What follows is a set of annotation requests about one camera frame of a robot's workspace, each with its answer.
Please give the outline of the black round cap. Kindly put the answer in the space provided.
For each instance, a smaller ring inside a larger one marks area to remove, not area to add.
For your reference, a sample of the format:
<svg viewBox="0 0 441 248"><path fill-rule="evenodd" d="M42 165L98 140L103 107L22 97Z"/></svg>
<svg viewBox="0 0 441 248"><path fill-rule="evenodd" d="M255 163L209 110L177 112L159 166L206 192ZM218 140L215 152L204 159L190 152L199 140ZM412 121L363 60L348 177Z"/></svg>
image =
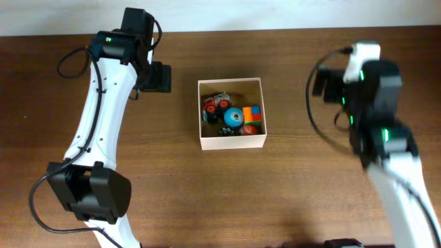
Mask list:
<svg viewBox="0 0 441 248"><path fill-rule="evenodd" d="M220 137L235 136L235 130L233 127L224 126L224 127L220 128L218 135Z"/></svg>

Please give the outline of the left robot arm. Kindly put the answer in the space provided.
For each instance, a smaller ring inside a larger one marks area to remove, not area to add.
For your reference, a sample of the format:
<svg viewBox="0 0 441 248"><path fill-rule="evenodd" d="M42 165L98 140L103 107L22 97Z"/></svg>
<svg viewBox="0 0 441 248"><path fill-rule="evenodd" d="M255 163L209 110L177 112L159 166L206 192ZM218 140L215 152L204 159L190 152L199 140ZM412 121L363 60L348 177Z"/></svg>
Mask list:
<svg viewBox="0 0 441 248"><path fill-rule="evenodd" d="M132 186L116 172L116 146L131 92L172 90L171 66L152 59L160 29L144 9L126 8L119 29L96 34L85 48L90 86L76 135L43 177L102 247L141 246L127 217Z"/></svg>

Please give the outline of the multicolour puzzle cube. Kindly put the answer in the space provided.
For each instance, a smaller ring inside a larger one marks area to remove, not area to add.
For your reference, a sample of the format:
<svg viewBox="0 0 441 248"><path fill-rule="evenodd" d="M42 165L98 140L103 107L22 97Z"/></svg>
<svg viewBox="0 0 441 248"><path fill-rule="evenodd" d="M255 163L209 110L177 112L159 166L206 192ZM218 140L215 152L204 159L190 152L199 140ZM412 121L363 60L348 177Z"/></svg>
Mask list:
<svg viewBox="0 0 441 248"><path fill-rule="evenodd" d="M245 125L260 125L262 121L262 115L260 107L258 105L243 107L243 118Z"/></svg>

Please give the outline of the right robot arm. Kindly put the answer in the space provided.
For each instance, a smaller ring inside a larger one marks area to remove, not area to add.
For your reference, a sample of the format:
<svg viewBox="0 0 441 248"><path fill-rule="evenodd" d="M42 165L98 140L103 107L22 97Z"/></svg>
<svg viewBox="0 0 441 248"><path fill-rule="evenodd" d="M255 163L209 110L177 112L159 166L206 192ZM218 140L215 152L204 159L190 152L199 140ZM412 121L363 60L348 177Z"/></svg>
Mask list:
<svg viewBox="0 0 441 248"><path fill-rule="evenodd" d="M439 247L440 224L422 174L418 146L396 116L402 88L400 69L384 59L362 64L344 83L341 70L319 65L313 93L339 103L348 116L349 140L375 187L396 247Z"/></svg>

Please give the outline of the red toy fire truck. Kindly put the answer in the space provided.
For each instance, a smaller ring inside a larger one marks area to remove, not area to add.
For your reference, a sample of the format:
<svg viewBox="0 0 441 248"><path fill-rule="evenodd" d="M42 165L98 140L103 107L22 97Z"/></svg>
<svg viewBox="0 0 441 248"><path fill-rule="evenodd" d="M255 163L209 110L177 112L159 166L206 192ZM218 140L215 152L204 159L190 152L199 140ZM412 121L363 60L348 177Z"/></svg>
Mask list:
<svg viewBox="0 0 441 248"><path fill-rule="evenodd" d="M204 100L201 110L202 120L208 123L216 122L232 106L232 99L226 92L211 96Z"/></svg>

